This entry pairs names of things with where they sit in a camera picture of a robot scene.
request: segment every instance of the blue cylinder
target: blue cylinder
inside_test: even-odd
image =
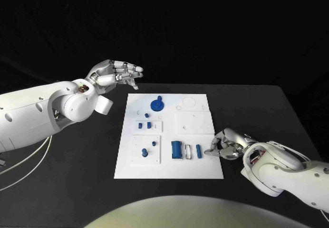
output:
[[[143,157],[147,157],[147,155],[148,155],[145,148],[141,150],[141,155],[143,155]]]
[[[197,153],[197,158],[202,158],[202,156],[200,156],[200,145],[196,145],[196,153]]]
[[[150,108],[153,111],[158,112],[160,110],[163,110],[163,107],[164,107],[164,104],[163,104],[163,98],[161,96],[157,96],[157,100],[154,100],[151,103],[150,103]]]
[[[171,141],[171,147],[173,147],[173,159],[182,158],[182,142],[180,141]]]

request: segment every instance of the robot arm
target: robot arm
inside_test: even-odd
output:
[[[285,151],[294,152],[306,162]],[[278,143],[257,142],[245,134],[226,128],[212,140],[205,154],[228,160],[242,156],[241,174],[270,196],[287,190],[310,207],[329,212],[329,164],[310,161],[297,151]]]
[[[0,95],[0,153],[39,142],[70,124],[83,121],[95,110],[106,115],[112,101],[101,94],[128,84],[143,68],[105,60],[85,79],[57,82]]]

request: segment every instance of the black table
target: black table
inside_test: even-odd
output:
[[[223,180],[115,180],[128,93],[206,94],[215,131],[231,127],[258,139],[274,140],[320,157],[277,86],[138,84],[118,85],[105,95],[114,101],[108,115],[93,112],[80,123],[53,136],[49,154],[30,176],[0,192],[0,226],[82,227],[119,206],[157,196],[196,195],[233,200],[261,207],[311,227],[327,225],[320,211],[288,192],[265,195],[239,174],[242,160],[220,160]],[[40,143],[7,152],[7,167]],[[40,160],[39,153],[17,169],[0,176],[1,186],[14,182]]]

